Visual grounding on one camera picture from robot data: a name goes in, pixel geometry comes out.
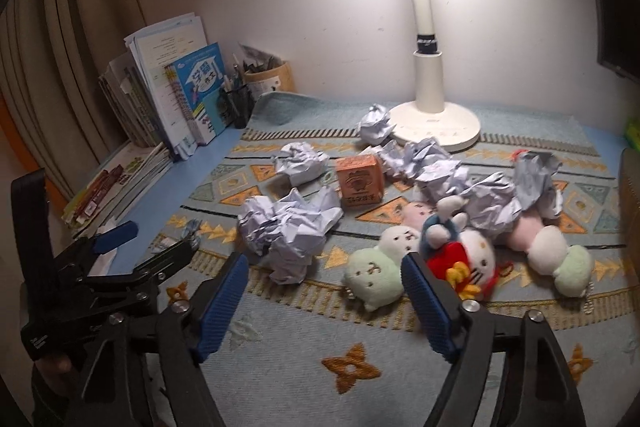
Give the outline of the green tissue box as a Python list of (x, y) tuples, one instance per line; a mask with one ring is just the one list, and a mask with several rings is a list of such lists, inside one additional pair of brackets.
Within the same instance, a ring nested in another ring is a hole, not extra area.
[(624, 138), (633, 150), (640, 152), (640, 120), (638, 118), (627, 120)]

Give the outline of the large paper ball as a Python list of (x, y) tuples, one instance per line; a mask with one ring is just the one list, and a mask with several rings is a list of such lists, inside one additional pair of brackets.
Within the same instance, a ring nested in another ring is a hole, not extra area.
[(326, 236), (343, 216), (335, 188), (321, 187), (311, 199), (292, 188), (278, 200), (248, 198), (241, 206), (238, 228), (250, 251), (268, 258), (270, 279), (294, 285), (306, 279), (314, 256), (322, 253)]

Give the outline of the beige round pen cup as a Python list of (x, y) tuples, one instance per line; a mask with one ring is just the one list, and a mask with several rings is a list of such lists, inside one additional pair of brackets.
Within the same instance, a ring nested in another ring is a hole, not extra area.
[(271, 92), (296, 92), (291, 65), (277, 55), (240, 43), (243, 80), (255, 101)]

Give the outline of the brown woven basket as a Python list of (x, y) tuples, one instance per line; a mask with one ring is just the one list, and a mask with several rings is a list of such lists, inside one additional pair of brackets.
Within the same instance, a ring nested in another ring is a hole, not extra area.
[(640, 153), (627, 147), (620, 155), (620, 222), (627, 254), (639, 273), (640, 268)]

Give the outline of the white desk lamp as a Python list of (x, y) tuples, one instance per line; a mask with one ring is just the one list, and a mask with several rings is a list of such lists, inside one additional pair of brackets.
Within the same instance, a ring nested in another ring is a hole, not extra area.
[(471, 109), (445, 100), (444, 66), (433, 20), (431, 0), (412, 0), (416, 19), (413, 52), (416, 96), (390, 110), (394, 137), (402, 143), (437, 140), (448, 152), (474, 145), (480, 137), (480, 120)]

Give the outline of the orange snack packet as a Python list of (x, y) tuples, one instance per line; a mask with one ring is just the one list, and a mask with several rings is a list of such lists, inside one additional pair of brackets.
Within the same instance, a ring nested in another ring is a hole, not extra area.
[(523, 155), (523, 154), (527, 154), (529, 152), (529, 150), (525, 150), (525, 148), (520, 148), (519, 150), (514, 150), (514, 152), (511, 154), (511, 161), (515, 162), (518, 160), (518, 158)]

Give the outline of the flat stacked books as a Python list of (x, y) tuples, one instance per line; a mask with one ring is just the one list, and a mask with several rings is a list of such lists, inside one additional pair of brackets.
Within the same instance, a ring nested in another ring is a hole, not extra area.
[(122, 220), (171, 166), (164, 144), (140, 147), (128, 141), (119, 147), (65, 207), (63, 221), (73, 239), (93, 235), (111, 219)]

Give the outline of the orange cardboard box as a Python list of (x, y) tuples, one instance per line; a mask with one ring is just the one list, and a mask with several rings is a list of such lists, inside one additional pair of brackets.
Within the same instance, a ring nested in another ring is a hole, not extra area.
[(338, 158), (335, 172), (344, 205), (355, 207), (382, 202), (384, 174), (381, 161), (375, 155)]

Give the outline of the upright books at left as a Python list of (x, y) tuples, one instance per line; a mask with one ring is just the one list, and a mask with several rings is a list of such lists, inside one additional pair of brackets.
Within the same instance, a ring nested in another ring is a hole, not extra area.
[(154, 147), (163, 141), (157, 113), (129, 51), (107, 64), (99, 85), (132, 143)]

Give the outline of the white upright paper booklets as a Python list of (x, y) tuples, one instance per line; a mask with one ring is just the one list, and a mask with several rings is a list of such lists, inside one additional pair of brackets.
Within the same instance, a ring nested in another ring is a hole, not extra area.
[(168, 68), (179, 58), (207, 46), (201, 17), (188, 13), (163, 20), (139, 29), (124, 41), (160, 118), (169, 150), (177, 159), (189, 159), (198, 144), (183, 115)]

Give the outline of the blue cover workbook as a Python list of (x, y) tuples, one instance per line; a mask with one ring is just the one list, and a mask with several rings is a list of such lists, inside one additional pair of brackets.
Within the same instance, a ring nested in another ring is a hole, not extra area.
[(181, 112), (198, 145), (207, 145), (230, 124), (220, 89), (227, 79), (220, 47), (214, 42), (164, 67)]

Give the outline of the patterned blue woven mat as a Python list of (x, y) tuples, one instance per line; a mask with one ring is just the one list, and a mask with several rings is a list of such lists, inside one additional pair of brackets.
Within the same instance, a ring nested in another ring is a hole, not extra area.
[[(157, 189), (148, 217), (158, 232), (122, 248), (113, 271), (127, 273), (198, 227), (190, 265), (169, 277), (160, 301), (191, 296), (243, 246), (238, 218), (290, 193), (274, 156), (295, 141), (331, 158), (360, 152), (361, 105), (279, 94), (262, 103), (238, 144), (216, 140), (193, 166), (177, 167)], [(521, 317), (539, 309), (574, 378), (586, 422), (617, 424), (639, 391), (639, 281), (620, 231), (616, 176), (573, 118), (481, 109), (480, 141), (457, 153), (470, 183), (506, 179), (519, 150), (553, 155), (562, 196), (559, 222), (544, 231), (567, 243), (568, 260), (591, 257), (585, 296), (570, 299), (536, 272), (525, 251), (509, 251), (471, 227), (462, 243), (477, 284), (496, 283), (491, 312)], [(418, 246), (430, 215), (404, 181), (386, 184), (374, 204), (350, 207), (309, 259), (306, 277), (280, 285), (270, 255), (250, 255), (245, 294), (219, 350), (204, 364), (206, 383), (230, 426), (420, 426), (448, 372), (407, 297), (400, 262)]]

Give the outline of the black mesh pen holder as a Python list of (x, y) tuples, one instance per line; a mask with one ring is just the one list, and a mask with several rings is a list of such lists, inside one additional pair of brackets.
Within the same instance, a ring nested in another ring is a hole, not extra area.
[(255, 101), (246, 84), (232, 90), (220, 89), (220, 97), (230, 110), (232, 124), (236, 129), (245, 129), (252, 117)]

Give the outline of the beige curtain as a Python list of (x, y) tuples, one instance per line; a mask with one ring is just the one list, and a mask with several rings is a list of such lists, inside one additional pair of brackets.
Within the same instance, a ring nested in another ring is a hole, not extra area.
[(99, 77), (144, 24), (139, 0), (1, 0), (1, 130), (59, 206), (126, 140)]

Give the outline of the Hello Kitty fries plush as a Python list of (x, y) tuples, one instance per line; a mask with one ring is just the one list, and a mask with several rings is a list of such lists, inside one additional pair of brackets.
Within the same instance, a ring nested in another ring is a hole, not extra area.
[(447, 196), (424, 222), (419, 253), (436, 279), (447, 282), (461, 300), (484, 301), (498, 280), (494, 246), (469, 226), (465, 200)]

